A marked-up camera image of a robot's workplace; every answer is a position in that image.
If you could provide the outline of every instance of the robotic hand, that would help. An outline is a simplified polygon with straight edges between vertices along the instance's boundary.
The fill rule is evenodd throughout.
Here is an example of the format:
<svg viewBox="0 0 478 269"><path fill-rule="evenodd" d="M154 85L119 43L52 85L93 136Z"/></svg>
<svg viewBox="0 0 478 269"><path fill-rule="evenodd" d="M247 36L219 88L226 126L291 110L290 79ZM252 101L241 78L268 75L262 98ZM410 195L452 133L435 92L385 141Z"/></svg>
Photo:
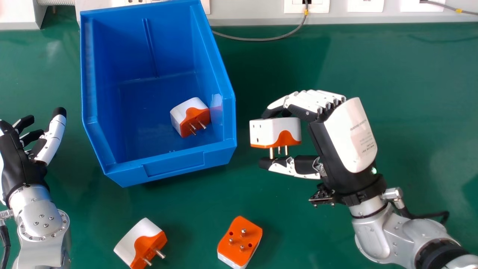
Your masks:
<svg viewBox="0 0 478 269"><path fill-rule="evenodd" d="M13 217L18 225L20 251L13 269L68 269L71 248L70 220L52 202L44 177L60 146L66 124L66 110L53 112L49 127L19 136L32 125L26 116L13 125L0 120L0 193L9 209L0 212L0 238L4 246L0 269L7 267L10 238L5 220ZM38 140L31 150L24 150Z"/></svg>
<svg viewBox="0 0 478 269"><path fill-rule="evenodd" d="M283 118L293 114L308 122L319 156L292 158L286 153L285 157L275 158L272 149L269 158L260 160L260 167L300 178L321 179L318 191L309 201L315 207L327 203L346 205L353 218L355 242L365 257L407 269L478 268L478 257L469 254L446 232L443 224L448 212L413 215L402 200L401 189L387 189L384 177L377 173L377 145L359 98L347 100L343 95L321 90L284 96L267 107L262 120L251 121L252 146L259 142L259 136L271 136L253 131L253 125L282 119L276 118L280 113ZM300 132L300 125L291 128L280 126L279 122L262 130L275 133L275 139L284 142L287 139L278 138L277 133L282 135L282 129L287 128L288 132ZM437 216L443 217L442 223L427 219Z"/></svg>

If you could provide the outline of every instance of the orange and white plug adapter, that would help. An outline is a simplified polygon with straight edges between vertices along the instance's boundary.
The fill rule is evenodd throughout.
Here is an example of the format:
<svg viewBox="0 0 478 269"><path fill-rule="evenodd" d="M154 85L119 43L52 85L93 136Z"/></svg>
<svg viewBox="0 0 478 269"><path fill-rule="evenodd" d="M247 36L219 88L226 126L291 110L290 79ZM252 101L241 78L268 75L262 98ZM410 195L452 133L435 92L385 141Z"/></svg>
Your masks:
<svg viewBox="0 0 478 269"><path fill-rule="evenodd" d="M244 269L262 238L262 228L236 217L217 246L217 258L235 269Z"/></svg>
<svg viewBox="0 0 478 269"><path fill-rule="evenodd" d="M166 234L148 218L140 220L116 245L114 252L132 269L151 266L158 255L166 258L160 250L166 245Z"/></svg>
<svg viewBox="0 0 478 269"><path fill-rule="evenodd" d="M197 130L206 129L211 122L209 108L198 97L180 103L169 113L171 124L182 138L196 135Z"/></svg>
<svg viewBox="0 0 478 269"><path fill-rule="evenodd" d="M289 146L302 143L300 119L295 117L258 119L249 121L250 146L268 148L270 159L274 159L274 148L289 155Z"/></svg>

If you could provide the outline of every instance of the adapter inside blue bin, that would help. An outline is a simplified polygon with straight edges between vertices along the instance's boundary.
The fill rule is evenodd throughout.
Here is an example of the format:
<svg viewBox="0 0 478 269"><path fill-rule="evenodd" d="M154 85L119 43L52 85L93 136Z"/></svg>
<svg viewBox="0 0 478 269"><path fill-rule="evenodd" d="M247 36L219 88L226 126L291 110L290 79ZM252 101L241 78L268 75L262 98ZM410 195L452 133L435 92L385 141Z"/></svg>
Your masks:
<svg viewBox="0 0 478 269"><path fill-rule="evenodd" d="M199 0L81 13L83 125L123 187L227 164L235 97ZM211 124L181 138L170 110L199 97Z"/></svg>

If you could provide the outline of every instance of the storage bin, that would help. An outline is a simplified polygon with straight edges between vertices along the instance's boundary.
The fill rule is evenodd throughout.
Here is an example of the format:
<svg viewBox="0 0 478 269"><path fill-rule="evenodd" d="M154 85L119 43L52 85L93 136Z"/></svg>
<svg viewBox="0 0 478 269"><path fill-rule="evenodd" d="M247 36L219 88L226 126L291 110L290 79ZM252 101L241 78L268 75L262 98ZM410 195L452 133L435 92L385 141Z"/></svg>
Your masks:
<svg viewBox="0 0 478 269"><path fill-rule="evenodd" d="M123 187L227 164L236 105L199 0L81 13L82 119L105 175ZM211 124L181 138L169 111L199 97Z"/></svg>

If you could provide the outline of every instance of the metal pin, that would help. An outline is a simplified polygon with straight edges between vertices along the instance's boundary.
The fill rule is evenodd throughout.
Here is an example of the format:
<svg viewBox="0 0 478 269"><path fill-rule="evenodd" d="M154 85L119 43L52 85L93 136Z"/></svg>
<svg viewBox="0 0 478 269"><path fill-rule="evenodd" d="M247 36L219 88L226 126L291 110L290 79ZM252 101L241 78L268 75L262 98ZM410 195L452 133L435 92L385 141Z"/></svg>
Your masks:
<svg viewBox="0 0 478 269"><path fill-rule="evenodd" d="M159 249L155 248L154 251L156 252L156 254L158 254L158 256L159 256L161 259L166 258L166 255L165 255L163 252L159 251Z"/></svg>
<svg viewBox="0 0 478 269"><path fill-rule="evenodd" d="M152 266L152 263L150 261L148 261L147 259L143 258L144 262L149 265L149 266Z"/></svg>

